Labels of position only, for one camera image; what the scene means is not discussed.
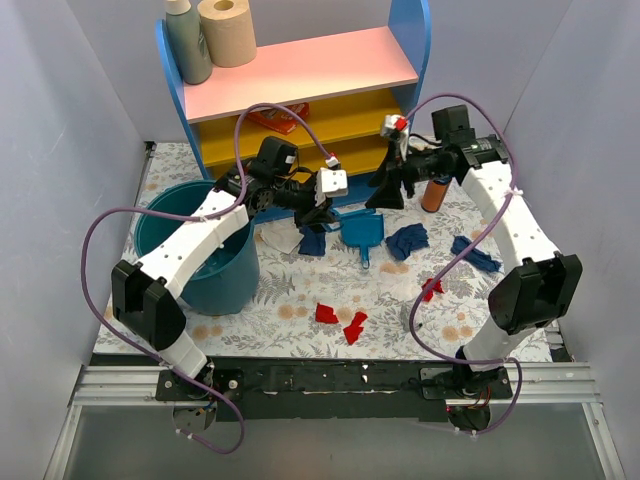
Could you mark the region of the blue plastic dustpan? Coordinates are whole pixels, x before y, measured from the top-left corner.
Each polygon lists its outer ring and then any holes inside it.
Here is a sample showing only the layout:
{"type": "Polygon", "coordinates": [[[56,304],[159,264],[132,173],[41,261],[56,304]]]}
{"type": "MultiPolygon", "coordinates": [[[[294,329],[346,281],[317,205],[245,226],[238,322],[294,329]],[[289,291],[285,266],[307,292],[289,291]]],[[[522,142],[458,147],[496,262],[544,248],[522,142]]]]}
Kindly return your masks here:
{"type": "Polygon", "coordinates": [[[384,239],[383,215],[364,209],[341,215],[339,223],[343,243],[359,250],[361,265],[368,269],[370,249],[379,246],[384,239]]]}

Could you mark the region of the blue hand brush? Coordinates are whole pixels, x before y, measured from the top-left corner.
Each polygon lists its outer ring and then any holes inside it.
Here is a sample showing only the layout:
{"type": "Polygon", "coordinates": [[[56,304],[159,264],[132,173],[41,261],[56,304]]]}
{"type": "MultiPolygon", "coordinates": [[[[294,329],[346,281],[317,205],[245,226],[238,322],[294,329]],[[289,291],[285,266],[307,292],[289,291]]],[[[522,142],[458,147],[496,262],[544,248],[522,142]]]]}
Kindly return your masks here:
{"type": "Polygon", "coordinates": [[[351,212],[342,213],[335,209],[328,211],[329,222],[322,223],[321,226],[325,232],[337,232],[342,228],[342,224],[351,217],[351,212]]]}

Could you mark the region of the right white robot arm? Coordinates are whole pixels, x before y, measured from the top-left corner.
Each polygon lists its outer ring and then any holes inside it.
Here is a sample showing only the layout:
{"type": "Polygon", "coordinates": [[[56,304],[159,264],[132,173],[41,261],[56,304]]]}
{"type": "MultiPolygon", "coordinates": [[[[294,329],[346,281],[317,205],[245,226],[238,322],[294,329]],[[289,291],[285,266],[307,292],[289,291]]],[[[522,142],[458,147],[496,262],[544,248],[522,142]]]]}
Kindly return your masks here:
{"type": "Polygon", "coordinates": [[[497,135],[477,136],[464,105],[434,112],[432,122],[438,146],[417,150],[409,144],[408,120],[385,117],[381,135],[388,149],[369,181],[375,191],[366,205],[401,210],[415,183],[449,177],[487,220],[504,277],[489,294],[489,319],[456,355],[463,366],[452,373],[453,387],[471,398],[488,386],[487,372],[498,369],[526,337],[567,313],[583,267],[538,225],[515,187],[512,155],[497,135]]]}

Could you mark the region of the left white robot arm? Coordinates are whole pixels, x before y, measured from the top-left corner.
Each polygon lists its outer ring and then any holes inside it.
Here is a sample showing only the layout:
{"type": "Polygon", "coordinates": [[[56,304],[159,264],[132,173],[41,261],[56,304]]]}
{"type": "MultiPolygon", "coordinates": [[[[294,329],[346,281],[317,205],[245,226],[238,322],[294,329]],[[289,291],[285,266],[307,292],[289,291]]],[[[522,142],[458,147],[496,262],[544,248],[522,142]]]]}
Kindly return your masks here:
{"type": "Polygon", "coordinates": [[[112,270],[114,317],[181,372],[178,387],[190,399],[205,398],[213,386],[206,355],[187,333],[178,304],[192,276],[258,212],[276,206],[292,211],[301,225],[323,226],[334,220],[333,198],[348,192],[347,174],[335,155],[326,153],[324,166],[305,182],[293,178],[297,157],[294,144],[266,137],[257,155],[237,159],[192,213],[159,215],[178,224],[159,246],[112,270]]]}

